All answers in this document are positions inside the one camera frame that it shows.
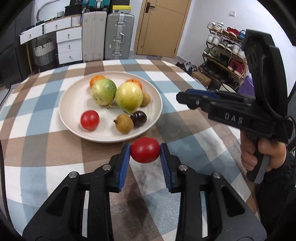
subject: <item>person's arm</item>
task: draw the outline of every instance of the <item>person's arm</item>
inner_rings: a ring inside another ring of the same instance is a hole
[[[253,170],[257,164],[255,149],[254,143],[241,131],[241,158],[246,170]],[[287,228],[294,225],[296,219],[295,160],[285,144],[276,140],[261,139],[258,150],[271,156],[263,182],[258,186],[256,199],[261,222],[270,236],[269,240],[273,240],[272,236],[283,237],[287,232],[294,232]]]

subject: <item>wooden door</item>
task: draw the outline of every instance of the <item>wooden door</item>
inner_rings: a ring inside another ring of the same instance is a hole
[[[173,58],[183,30],[189,0],[144,1],[146,5],[137,54]]]

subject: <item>hand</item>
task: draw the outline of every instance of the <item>hand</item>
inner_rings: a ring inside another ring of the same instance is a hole
[[[255,144],[247,137],[247,134],[244,131],[240,131],[240,133],[242,165],[248,171],[252,171],[258,162],[257,158],[254,156],[256,147]],[[262,154],[271,156],[266,172],[270,172],[272,169],[279,168],[285,162],[287,154],[286,146],[284,143],[279,142],[276,139],[260,139],[258,142],[258,150]]]

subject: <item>door lock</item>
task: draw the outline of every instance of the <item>door lock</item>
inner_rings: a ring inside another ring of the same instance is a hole
[[[149,13],[149,8],[155,8],[154,6],[150,6],[150,3],[148,2],[146,5],[146,11],[145,13]]]

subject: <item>purple bag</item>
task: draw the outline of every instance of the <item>purple bag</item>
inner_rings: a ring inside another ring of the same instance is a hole
[[[246,76],[242,86],[240,87],[238,93],[240,95],[247,95],[255,97],[254,85],[253,80],[250,76]]]

